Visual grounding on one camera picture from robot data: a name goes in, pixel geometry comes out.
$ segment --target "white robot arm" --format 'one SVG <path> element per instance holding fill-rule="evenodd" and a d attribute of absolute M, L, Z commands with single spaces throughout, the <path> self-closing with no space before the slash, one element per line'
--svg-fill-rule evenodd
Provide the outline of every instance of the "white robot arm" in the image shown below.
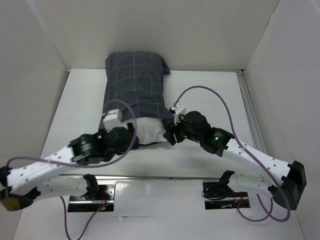
<path fill-rule="evenodd" d="M 260 176 L 245 176 L 226 171 L 219 180 L 223 188 L 235 193 L 248 192 L 266 195 L 276 203 L 286 207 L 272 179 L 262 167 L 245 151 L 253 153 L 281 185 L 295 210 L 307 184 L 304 166 L 295 161 L 292 164 L 268 156 L 241 142 L 220 128 L 211 127 L 206 118 L 197 111 L 186 114 L 186 108 L 178 103 L 171 108 L 174 121 L 165 123 L 164 137 L 171 145 L 185 139 L 197 142 L 207 152 L 233 160 L 257 172 Z M 87 174 L 78 178 L 59 176 L 79 165 L 108 162 L 115 154 L 122 154 L 133 137 L 132 124 L 121 123 L 121 112 L 108 112 L 103 120 L 105 130 L 93 135 L 84 134 L 70 142 L 68 146 L 46 157 L 48 162 L 35 162 L 22 168 L 0 168 L 0 182 L 5 189 L 0 191 L 1 203 L 10 211 L 28 207 L 34 201 L 65 195 L 83 196 L 90 200 L 96 196 L 99 186 L 94 175 Z"/>

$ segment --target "cable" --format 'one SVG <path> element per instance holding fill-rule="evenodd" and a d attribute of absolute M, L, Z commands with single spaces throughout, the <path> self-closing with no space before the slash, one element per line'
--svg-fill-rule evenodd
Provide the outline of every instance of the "cable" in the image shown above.
<path fill-rule="evenodd" d="M 64 198 L 61 196 L 60 197 L 62 204 L 63 204 L 63 215 L 64 215 L 64 231 L 65 231 L 65 235 L 68 238 L 68 240 L 72 240 L 69 232 L 68 232 L 68 226 L 67 226 L 67 206 L 66 206 L 66 202 L 64 200 Z M 111 203 L 105 204 L 101 207 L 98 207 L 98 209 L 90 216 L 89 220 L 86 222 L 84 229 L 81 233 L 81 235 L 77 238 L 77 240 L 80 240 L 83 235 L 85 234 L 85 231 L 87 230 L 87 227 L 89 225 L 89 223 L 91 222 L 92 218 L 96 215 L 97 212 L 99 212 L 101 209 L 105 208 L 106 206 L 110 205 Z"/>
<path fill-rule="evenodd" d="M 31 161 L 37 161 L 37 162 L 42 162 L 42 163 L 50 163 L 50 164 L 57 164 L 57 165 L 62 165 L 62 166 L 67 166 L 67 167 L 72 167 L 72 168 L 78 168 L 78 169 L 95 169 L 95 168 L 102 168 L 102 167 L 106 167 L 106 166 L 110 166 L 112 164 L 115 164 L 116 162 L 120 161 L 121 159 L 123 159 L 128 152 L 131 150 L 131 148 L 133 147 L 133 145 L 135 144 L 136 138 L 137 138 L 137 128 L 138 128 L 138 124 L 137 124 L 137 119 L 135 116 L 135 112 L 133 111 L 133 109 L 124 101 L 122 100 L 118 100 L 118 99 L 112 99 L 108 102 L 112 103 L 112 102 L 119 102 L 121 104 L 123 104 L 128 111 L 130 112 L 132 118 L 133 118 L 133 122 L 134 122 L 134 130 L 133 130 L 133 137 L 131 139 L 131 142 L 128 146 L 128 148 L 125 150 L 125 152 L 118 157 L 116 160 L 104 163 L 104 164 L 96 164 L 96 165 L 78 165 L 78 164 L 72 164 L 72 163 L 65 163 L 65 162 L 60 162 L 60 161 L 54 161 L 54 160 L 47 160 L 47 159 L 42 159 L 42 158 L 38 158 L 38 157 L 30 157 L 30 156 L 15 156 L 10 158 L 7 162 L 6 162 L 6 166 L 9 167 L 9 164 L 12 161 L 15 160 L 31 160 Z"/>
<path fill-rule="evenodd" d="M 263 204 L 263 202 L 261 201 L 260 196 L 259 196 L 258 194 L 257 194 L 256 196 L 258 197 L 258 200 L 259 200 L 259 203 L 261 204 L 261 206 L 264 207 L 264 204 Z M 236 206 L 236 209 L 237 209 L 237 211 L 238 211 L 238 213 L 240 214 L 241 217 L 243 217 L 244 219 L 246 219 L 246 220 L 248 220 L 248 221 L 250 221 L 250 222 L 254 222 L 254 223 L 262 222 L 262 221 L 268 219 L 268 218 L 270 217 L 271 213 L 272 213 L 272 210 L 274 209 L 274 201 L 272 200 L 272 198 L 270 198 L 270 202 L 271 202 L 270 211 L 267 211 L 267 209 L 264 208 L 264 209 L 265 209 L 265 212 L 266 212 L 266 216 L 263 217 L 263 218 L 261 218 L 261 219 L 251 219 L 251 218 L 248 218 L 247 216 L 245 216 L 245 215 L 240 211 L 240 205 L 241 205 L 242 203 L 244 203 L 244 202 L 245 202 L 245 201 L 239 202 L 238 205 Z"/>
<path fill-rule="evenodd" d="M 250 219 L 250 218 L 248 218 L 248 217 L 245 217 L 245 216 L 240 212 L 240 208 L 239 208 L 239 205 L 240 205 L 241 202 L 243 202 L 243 201 L 239 202 L 238 207 L 237 207 L 237 210 L 238 210 L 239 214 L 240 214 L 243 218 L 245 218 L 246 220 L 251 221 L 251 222 L 261 222 L 261 221 L 267 219 L 268 217 L 271 217 L 273 220 L 275 220 L 275 221 L 277 221 L 277 222 L 286 222 L 286 221 L 290 218 L 290 213 L 291 213 L 291 212 L 290 212 L 290 204 L 289 204 L 289 201 L 288 201 L 287 196 L 285 195 L 284 191 L 281 189 L 280 184 L 278 183 L 278 181 L 276 180 L 276 178 L 271 174 L 271 172 L 263 165 L 263 163 L 262 163 L 255 155 L 253 155 L 248 149 L 244 148 L 244 146 L 241 144 L 241 142 L 240 142 L 240 140 L 239 140 L 239 138 L 238 138 L 238 136 L 237 136 L 237 134 L 236 134 L 236 131 L 235 131 L 235 127 L 234 127 L 234 123 L 233 123 L 233 121 L 232 121 L 232 117 L 231 117 L 230 110 L 229 110 L 229 108 L 228 108 L 225 100 L 220 96 L 220 94 L 217 93 L 216 91 L 212 90 L 211 88 L 206 87 L 206 86 L 201 86 L 201 85 L 191 86 L 191 87 L 188 87 L 186 90 L 184 90 L 184 91 L 180 94 L 180 96 L 179 96 L 179 97 L 177 98 L 177 100 L 175 101 L 173 107 L 175 107 L 175 106 L 177 105 L 177 103 L 179 102 L 179 100 L 181 99 L 181 97 L 182 97 L 187 91 L 189 91 L 189 90 L 191 90 L 191 89 L 196 89 L 196 88 L 206 89 L 206 90 L 214 93 L 214 94 L 221 100 L 221 102 L 223 103 L 223 105 L 224 105 L 224 107 L 225 107 L 225 110 L 226 110 L 226 112 L 227 112 L 227 114 L 228 114 L 228 118 L 229 118 L 229 121 L 230 121 L 231 130 L 232 130 L 232 133 L 233 133 L 233 135 L 234 135 L 234 138 L 235 138 L 236 142 L 239 144 L 239 146 L 240 146 L 247 154 L 249 154 L 249 155 L 263 168 L 263 170 L 264 170 L 264 171 L 269 175 L 269 177 L 274 181 L 276 187 L 278 188 L 281 196 L 282 196 L 283 199 L 284 199 L 285 207 L 286 207 L 286 210 L 287 210 L 287 213 L 286 213 L 285 218 L 279 219 L 279 218 L 273 217 L 273 216 L 271 215 L 272 210 L 269 211 L 269 212 L 266 211 L 266 207 L 265 207 L 264 204 L 262 203 L 261 199 L 258 198 L 258 199 L 259 199 L 259 202 L 260 202 L 260 204 L 261 204 L 261 206 L 262 206 L 262 208 L 263 208 L 263 210 L 267 213 L 267 217 L 266 217 L 266 218 L 264 217 L 264 218 L 262 218 L 262 219 L 255 220 L 255 219 Z"/>
<path fill-rule="evenodd" d="M 99 191 L 98 194 L 101 195 L 101 207 L 106 203 L 106 198 L 103 196 L 103 194 Z"/>

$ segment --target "plaid fabric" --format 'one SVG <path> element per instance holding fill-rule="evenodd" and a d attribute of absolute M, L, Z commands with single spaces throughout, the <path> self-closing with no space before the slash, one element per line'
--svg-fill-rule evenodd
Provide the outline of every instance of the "plaid fabric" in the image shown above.
<path fill-rule="evenodd" d="M 99 129 L 104 128 L 102 120 L 110 110 L 120 109 L 123 121 L 132 118 L 121 103 L 107 104 L 112 99 L 129 104 L 137 118 L 173 119 L 163 96 L 164 75 L 169 75 L 170 69 L 162 56 L 147 51 L 115 52 L 105 60 L 105 70 L 107 83 Z"/>

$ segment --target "black bracket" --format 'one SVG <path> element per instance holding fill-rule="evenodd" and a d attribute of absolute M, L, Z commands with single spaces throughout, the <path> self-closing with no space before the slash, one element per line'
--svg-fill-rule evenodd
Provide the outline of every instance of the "black bracket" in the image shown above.
<path fill-rule="evenodd" d="M 83 178 L 86 180 L 86 184 L 88 186 L 86 187 L 87 192 L 84 195 L 82 195 L 82 197 L 84 197 L 85 200 L 91 200 L 99 192 L 99 185 L 97 179 L 94 175 L 91 174 L 86 174 L 83 176 Z"/>
<path fill-rule="evenodd" d="M 283 183 L 280 187 L 289 201 L 290 209 L 296 210 L 307 185 L 306 172 L 304 165 L 298 161 L 288 164 L 288 167 L 290 171 L 287 176 L 281 178 Z M 286 208 L 285 200 L 279 189 L 272 185 L 268 190 L 272 194 L 272 199 L 283 208 Z"/>
<path fill-rule="evenodd" d="M 99 164 L 109 162 L 114 155 L 123 154 L 128 148 L 134 134 L 132 123 L 125 127 L 116 127 L 111 131 L 100 129 L 95 134 L 83 134 L 72 140 L 68 145 L 72 148 L 73 162 L 80 165 Z M 132 149 L 139 147 L 139 139 L 136 137 Z"/>
<path fill-rule="evenodd" d="M 164 123 L 163 137 L 173 146 L 185 139 L 199 143 L 208 153 L 222 157 L 224 150 L 228 149 L 230 139 L 235 138 L 230 132 L 221 128 L 211 127 L 205 116 L 198 111 L 190 111 L 179 116 L 180 122 Z"/>

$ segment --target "purple cable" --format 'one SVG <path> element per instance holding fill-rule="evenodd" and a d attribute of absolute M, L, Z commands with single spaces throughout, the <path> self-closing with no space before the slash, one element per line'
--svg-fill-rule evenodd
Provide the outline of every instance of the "purple cable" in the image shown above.
<path fill-rule="evenodd" d="M 262 208 L 264 208 L 265 206 L 263 205 L 262 201 L 261 201 L 261 198 L 260 196 L 257 194 L 256 195 L 258 197 L 258 200 L 259 200 L 259 203 L 263 206 Z M 274 209 L 274 201 L 272 201 L 272 198 L 270 198 L 270 202 L 271 202 L 271 205 L 270 205 L 270 211 L 268 211 L 266 208 L 264 208 L 264 211 L 267 213 L 265 217 L 261 218 L 261 219 L 250 219 L 248 218 L 247 216 L 243 215 L 243 213 L 240 211 L 240 205 L 243 203 L 244 201 L 240 201 L 238 203 L 238 205 L 236 206 L 236 209 L 238 210 L 239 214 L 241 215 L 241 217 L 243 217 L 244 219 L 246 220 L 249 220 L 251 222 L 255 222 L 255 223 L 258 223 L 258 222 L 262 222 L 266 219 L 268 219 L 270 217 L 270 214 L 272 213 L 272 210 Z"/>
<path fill-rule="evenodd" d="M 62 204 L 63 204 L 63 212 L 64 212 L 64 231 L 65 231 L 65 235 L 66 237 L 68 238 L 68 240 L 72 240 L 70 235 L 69 235 L 69 232 L 68 232 L 68 226 L 67 226 L 67 206 L 66 206 L 66 202 L 64 200 L 64 198 L 61 196 L 60 197 L 61 201 L 62 201 Z M 77 238 L 77 240 L 80 240 L 83 235 L 85 234 L 85 231 L 87 230 L 87 227 L 89 225 L 89 223 L 91 222 L 92 218 L 96 215 L 97 212 L 99 212 L 102 208 L 110 205 L 111 203 L 108 203 L 108 204 L 105 204 L 101 207 L 98 207 L 98 209 L 90 216 L 89 220 L 86 222 L 85 226 L 84 226 L 84 229 L 81 233 L 81 235 Z"/>
<path fill-rule="evenodd" d="M 78 169 L 95 169 L 95 168 L 102 168 L 102 167 L 106 167 L 106 166 L 109 166 L 109 165 L 112 165 L 112 164 L 115 164 L 116 162 L 120 161 L 121 159 L 123 159 L 127 154 L 128 152 L 131 150 L 131 148 L 133 147 L 133 145 L 135 144 L 135 141 L 136 141 L 136 138 L 137 138 L 137 120 L 136 120 L 136 116 L 135 116 L 135 113 L 134 111 L 132 110 L 132 108 L 124 101 L 122 100 L 118 100 L 118 99 L 113 99 L 113 100 L 110 100 L 108 102 L 109 103 L 112 103 L 112 102 L 119 102 L 121 104 L 123 104 L 127 109 L 128 111 L 130 112 L 132 118 L 133 118 L 133 122 L 134 122 L 134 131 L 133 131 L 133 138 L 128 146 L 128 148 L 125 150 L 125 152 L 119 157 L 117 158 L 116 160 L 113 160 L 113 161 L 110 161 L 110 162 L 107 162 L 105 164 L 97 164 L 97 165 L 77 165 L 77 164 L 72 164 L 72 163 L 65 163 L 65 162 L 60 162 L 60 161 L 51 161 L 51 160 L 47 160 L 47 159 L 42 159 L 42 158 L 38 158 L 38 157 L 31 157 L 31 156 L 15 156 L 15 157 L 12 157 L 10 158 L 6 165 L 7 167 L 9 167 L 9 164 L 14 161 L 14 160 L 31 160 L 31 161 L 37 161 L 37 162 L 42 162 L 42 163 L 47 163 L 47 162 L 50 162 L 51 164 L 58 164 L 58 165 L 62 165 L 62 166 L 67 166 L 67 167 L 72 167 L 72 168 L 78 168 Z"/>
<path fill-rule="evenodd" d="M 177 105 L 177 103 L 179 102 L 179 100 L 181 99 L 181 97 L 182 97 L 187 91 L 189 91 L 189 90 L 191 90 L 191 89 L 196 89 L 196 88 L 209 90 L 210 92 L 214 93 L 214 94 L 221 100 L 221 102 L 223 103 L 223 105 L 224 105 L 224 107 L 225 107 L 225 110 L 226 110 L 226 112 L 227 112 L 227 114 L 228 114 L 229 121 L 230 121 L 230 125 L 231 125 L 231 130 L 232 130 L 232 133 L 233 133 L 233 135 L 234 135 L 234 138 L 235 138 L 236 142 L 239 144 L 239 146 L 243 149 L 244 146 L 241 144 L 241 142 L 240 142 L 240 140 L 239 140 L 239 138 L 238 138 L 238 136 L 237 136 L 237 134 L 236 134 L 235 127 L 234 127 L 234 123 L 233 123 L 233 121 L 232 121 L 231 113 L 230 113 L 230 111 L 229 111 L 229 108 L 228 108 L 225 100 L 224 100 L 224 99 L 219 95 L 219 93 L 217 93 L 216 91 L 212 90 L 212 89 L 209 88 L 209 87 L 200 86 L 200 85 L 188 87 L 186 90 L 184 90 L 184 91 L 180 94 L 180 96 L 179 96 L 178 99 L 175 101 L 175 103 L 174 103 L 173 106 L 175 107 L 175 106 Z M 281 196 L 282 196 L 283 199 L 284 199 L 284 203 L 285 203 L 285 206 L 286 206 L 287 213 L 286 213 L 285 218 L 283 218 L 283 219 L 278 219 L 278 218 L 275 218 L 274 216 L 271 215 L 272 209 L 271 209 L 270 212 L 268 212 L 267 209 L 266 209 L 266 207 L 265 207 L 264 204 L 262 203 L 260 197 L 258 198 L 258 199 L 259 199 L 259 202 L 260 202 L 260 204 L 261 204 L 261 206 L 262 206 L 262 208 L 263 208 L 263 210 L 267 213 L 267 218 L 268 218 L 268 217 L 271 217 L 273 220 L 275 220 L 275 221 L 277 221 L 277 222 L 286 222 L 286 221 L 290 218 L 290 213 L 291 213 L 291 212 L 290 212 L 290 204 L 289 204 L 289 201 L 288 201 L 287 196 L 285 195 L 284 191 L 281 189 L 280 184 L 278 183 L 278 181 L 276 180 L 276 178 L 271 174 L 271 172 L 263 165 L 263 163 L 262 163 L 261 161 L 259 161 L 259 159 L 258 159 L 255 155 L 253 155 L 253 154 L 252 154 L 249 150 L 247 150 L 246 148 L 244 149 L 244 151 L 245 151 L 247 154 L 249 154 L 249 155 L 263 168 L 263 170 L 270 176 L 270 178 L 274 181 L 276 187 L 278 188 Z M 239 208 L 240 203 L 239 203 L 238 206 L 237 206 L 237 210 L 238 210 L 238 212 L 240 213 L 240 215 L 241 215 L 242 217 L 244 217 L 246 220 L 251 221 L 251 222 L 261 222 L 261 221 L 263 221 L 263 220 L 266 219 L 266 218 L 262 218 L 262 219 L 255 220 L 255 219 L 250 219 L 250 218 L 244 216 L 244 215 L 240 212 L 240 208 Z"/>

